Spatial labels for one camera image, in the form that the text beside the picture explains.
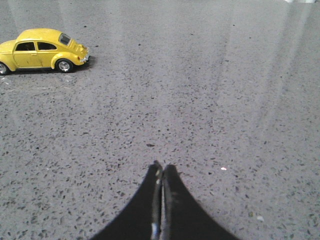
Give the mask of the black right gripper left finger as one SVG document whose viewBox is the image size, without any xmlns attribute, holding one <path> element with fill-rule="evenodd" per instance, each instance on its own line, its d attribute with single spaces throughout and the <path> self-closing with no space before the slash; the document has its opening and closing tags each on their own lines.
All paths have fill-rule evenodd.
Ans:
<svg viewBox="0 0 320 240">
<path fill-rule="evenodd" d="M 155 161 L 142 184 L 120 212 L 93 240 L 158 240 L 161 233 L 163 168 Z"/>
</svg>

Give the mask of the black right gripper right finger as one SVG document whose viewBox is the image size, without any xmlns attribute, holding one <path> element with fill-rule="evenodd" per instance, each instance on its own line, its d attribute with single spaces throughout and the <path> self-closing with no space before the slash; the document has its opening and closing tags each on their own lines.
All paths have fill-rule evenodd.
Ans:
<svg viewBox="0 0 320 240">
<path fill-rule="evenodd" d="M 197 203 L 174 165 L 164 169 L 166 240 L 236 240 Z"/>
</svg>

